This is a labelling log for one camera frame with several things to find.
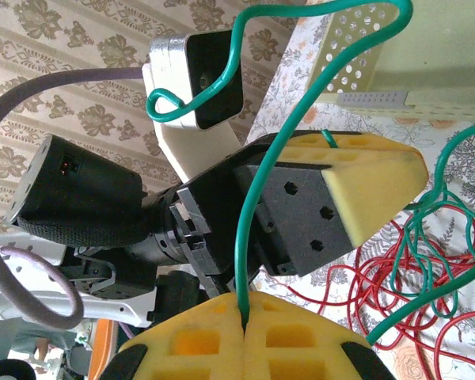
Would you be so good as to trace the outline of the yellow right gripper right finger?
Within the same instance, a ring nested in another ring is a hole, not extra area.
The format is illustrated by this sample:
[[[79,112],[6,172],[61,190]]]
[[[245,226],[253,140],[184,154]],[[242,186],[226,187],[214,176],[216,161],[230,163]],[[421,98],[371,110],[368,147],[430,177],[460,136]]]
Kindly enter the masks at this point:
[[[366,339],[300,306],[250,294],[245,379],[393,379]]]

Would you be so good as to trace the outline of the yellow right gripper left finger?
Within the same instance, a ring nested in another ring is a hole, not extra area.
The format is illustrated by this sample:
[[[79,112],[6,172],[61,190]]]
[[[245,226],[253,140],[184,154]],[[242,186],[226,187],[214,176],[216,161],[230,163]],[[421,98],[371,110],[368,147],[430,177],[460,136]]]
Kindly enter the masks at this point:
[[[141,332],[101,379],[242,379],[244,333],[234,294],[223,294]]]

